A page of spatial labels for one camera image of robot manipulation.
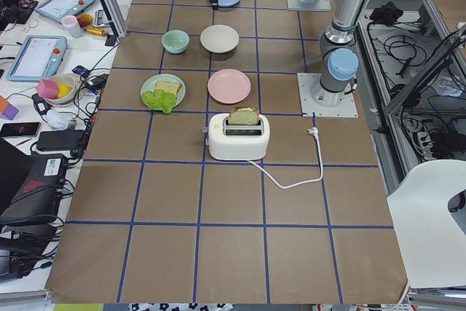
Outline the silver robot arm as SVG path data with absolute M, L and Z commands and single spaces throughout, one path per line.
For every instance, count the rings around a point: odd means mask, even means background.
M 366 0 L 336 0 L 331 24 L 320 37 L 324 73 L 311 88 L 312 99 L 333 108 L 341 103 L 344 90 L 359 66 L 357 55 L 350 49 L 355 26 Z

